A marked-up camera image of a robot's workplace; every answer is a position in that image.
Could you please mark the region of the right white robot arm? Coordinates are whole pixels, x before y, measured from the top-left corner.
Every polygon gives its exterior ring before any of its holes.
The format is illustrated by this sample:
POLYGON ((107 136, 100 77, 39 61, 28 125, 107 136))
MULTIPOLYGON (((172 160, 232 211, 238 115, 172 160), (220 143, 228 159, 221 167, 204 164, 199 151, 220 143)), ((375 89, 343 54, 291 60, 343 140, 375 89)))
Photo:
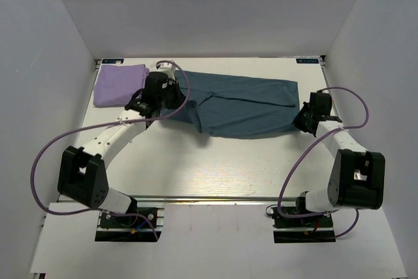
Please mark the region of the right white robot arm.
POLYGON ((304 226, 316 221, 319 212, 340 208, 377 210, 383 203, 385 157, 360 145, 331 109, 330 94, 312 92, 293 120, 297 129, 321 139, 334 158, 327 185, 297 198, 295 219, 304 226))

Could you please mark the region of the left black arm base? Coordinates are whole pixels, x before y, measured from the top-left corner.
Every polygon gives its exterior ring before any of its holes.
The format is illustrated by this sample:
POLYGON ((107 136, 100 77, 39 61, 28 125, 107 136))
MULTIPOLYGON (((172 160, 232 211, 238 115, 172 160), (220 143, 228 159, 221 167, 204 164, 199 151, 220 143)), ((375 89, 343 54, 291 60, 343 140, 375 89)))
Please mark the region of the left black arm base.
POLYGON ((157 242, 163 230, 163 207, 138 207, 137 212, 147 218, 155 232, 143 217, 115 217, 109 213, 99 216, 95 242, 157 242))

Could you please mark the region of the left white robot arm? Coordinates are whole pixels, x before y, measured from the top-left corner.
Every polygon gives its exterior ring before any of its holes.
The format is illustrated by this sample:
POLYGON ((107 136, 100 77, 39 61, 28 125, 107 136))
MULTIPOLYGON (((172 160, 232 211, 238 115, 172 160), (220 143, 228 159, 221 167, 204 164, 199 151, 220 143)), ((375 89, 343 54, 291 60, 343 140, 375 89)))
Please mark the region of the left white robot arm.
POLYGON ((151 72, 142 89, 134 92, 115 125, 107 127, 79 148, 62 155, 57 190, 93 209, 115 213, 124 226, 137 221, 137 201, 110 188, 106 170, 112 160, 160 118, 163 109, 177 110, 185 101, 177 79, 168 70, 151 72))

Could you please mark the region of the dark teal t-shirt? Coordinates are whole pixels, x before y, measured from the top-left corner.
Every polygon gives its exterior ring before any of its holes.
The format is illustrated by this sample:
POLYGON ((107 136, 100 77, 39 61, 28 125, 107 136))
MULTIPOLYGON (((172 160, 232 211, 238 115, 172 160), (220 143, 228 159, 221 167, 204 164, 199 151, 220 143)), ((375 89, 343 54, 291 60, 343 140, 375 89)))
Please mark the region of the dark teal t-shirt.
POLYGON ((199 133, 246 139, 295 130, 297 82, 190 71, 176 77, 188 102, 179 113, 165 109, 162 115, 189 123, 199 133))

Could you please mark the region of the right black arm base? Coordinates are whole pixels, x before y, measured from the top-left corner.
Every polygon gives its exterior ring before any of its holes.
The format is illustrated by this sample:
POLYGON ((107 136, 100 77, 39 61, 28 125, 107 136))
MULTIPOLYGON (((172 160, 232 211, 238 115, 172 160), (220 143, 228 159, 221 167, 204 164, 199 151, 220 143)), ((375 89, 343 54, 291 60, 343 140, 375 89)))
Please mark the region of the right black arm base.
POLYGON ((304 244, 335 242, 334 224, 330 214, 307 218, 286 218, 277 205, 269 205, 265 214, 273 220, 276 244, 304 244))

